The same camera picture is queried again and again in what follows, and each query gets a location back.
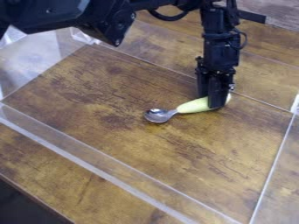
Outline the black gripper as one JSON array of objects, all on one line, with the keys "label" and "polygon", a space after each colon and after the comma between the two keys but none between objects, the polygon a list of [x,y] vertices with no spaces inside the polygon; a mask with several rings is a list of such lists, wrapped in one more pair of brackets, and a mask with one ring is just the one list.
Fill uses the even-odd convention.
[{"label": "black gripper", "polygon": [[203,0],[201,5],[203,57],[198,61],[198,93],[201,98],[209,96],[211,109],[222,108],[227,103],[234,87],[231,74],[239,65],[239,51],[247,44],[241,42],[241,36],[247,34],[238,29],[237,0],[226,0],[225,6],[218,6],[218,1]]}]

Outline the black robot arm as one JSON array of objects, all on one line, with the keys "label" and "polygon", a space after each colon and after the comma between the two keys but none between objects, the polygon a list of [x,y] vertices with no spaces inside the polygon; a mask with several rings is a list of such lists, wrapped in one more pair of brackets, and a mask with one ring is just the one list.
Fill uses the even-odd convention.
[{"label": "black robot arm", "polygon": [[163,21],[201,12],[203,55],[198,58],[199,96],[209,107],[226,105],[246,33],[238,29],[237,0],[0,0],[0,38],[12,26],[26,34],[75,27],[119,46],[139,11]]}]

